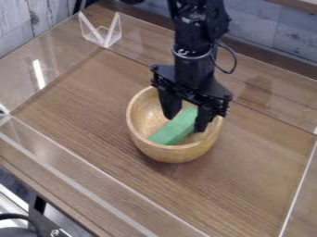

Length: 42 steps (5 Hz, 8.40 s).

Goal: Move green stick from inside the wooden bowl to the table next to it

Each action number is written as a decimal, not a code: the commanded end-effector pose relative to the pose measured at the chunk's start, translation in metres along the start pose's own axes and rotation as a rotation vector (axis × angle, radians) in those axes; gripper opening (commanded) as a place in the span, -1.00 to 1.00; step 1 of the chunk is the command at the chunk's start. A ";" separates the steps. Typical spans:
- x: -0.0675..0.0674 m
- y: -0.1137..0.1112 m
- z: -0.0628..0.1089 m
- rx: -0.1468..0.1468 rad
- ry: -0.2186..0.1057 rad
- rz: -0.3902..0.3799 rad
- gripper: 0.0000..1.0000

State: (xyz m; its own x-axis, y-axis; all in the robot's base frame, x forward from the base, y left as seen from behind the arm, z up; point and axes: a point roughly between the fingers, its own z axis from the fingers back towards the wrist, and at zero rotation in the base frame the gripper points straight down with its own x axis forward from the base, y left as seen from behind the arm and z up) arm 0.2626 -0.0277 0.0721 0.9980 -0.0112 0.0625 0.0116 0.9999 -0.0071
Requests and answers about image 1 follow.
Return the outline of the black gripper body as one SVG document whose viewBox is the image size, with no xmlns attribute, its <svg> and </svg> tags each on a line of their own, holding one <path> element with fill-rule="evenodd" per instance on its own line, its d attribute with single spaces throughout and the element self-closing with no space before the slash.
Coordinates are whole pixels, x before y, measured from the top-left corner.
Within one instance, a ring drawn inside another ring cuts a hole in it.
<svg viewBox="0 0 317 237">
<path fill-rule="evenodd" d="M 214 56 L 183 58 L 177 56 L 172 65 L 154 64 L 151 85 L 159 88 L 174 88 L 179 92 L 182 102 L 195 106 L 207 105 L 217 116 L 225 117 L 233 93 L 217 81 Z"/>
</svg>

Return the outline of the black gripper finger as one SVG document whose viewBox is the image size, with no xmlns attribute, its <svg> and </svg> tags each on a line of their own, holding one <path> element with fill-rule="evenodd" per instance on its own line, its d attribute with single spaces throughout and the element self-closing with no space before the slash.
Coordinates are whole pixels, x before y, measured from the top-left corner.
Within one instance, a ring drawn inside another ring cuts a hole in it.
<svg viewBox="0 0 317 237">
<path fill-rule="evenodd" d="M 194 131 L 203 132 L 210 122 L 217 116 L 215 110 L 211 106 L 201 105 L 198 107 L 198 114 L 194 122 Z"/>
<path fill-rule="evenodd" d="M 158 99 L 164 118 L 172 119 L 182 108 L 182 97 L 174 88 L 158 88 Z"/>
</svg>

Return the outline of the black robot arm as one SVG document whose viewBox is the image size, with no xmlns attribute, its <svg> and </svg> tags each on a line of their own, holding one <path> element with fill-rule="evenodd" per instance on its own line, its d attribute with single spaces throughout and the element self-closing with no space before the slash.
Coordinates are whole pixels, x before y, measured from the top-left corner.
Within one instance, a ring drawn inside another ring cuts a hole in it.
<svg viewBox="0 0 317 237">
<path fill-rule="evenodd" d="M 215 117 L 227 114 L 233 100 L 233 93 L 215 79 L 230 16 L 223 0 L 167 0 L 167 7 L 175 26 L 174 63 L 151 66 L 151 85 L 164 118 L 175 117 L 183 102 L 198 106 L 194 130 L 202 132 Z"/>
</svg>

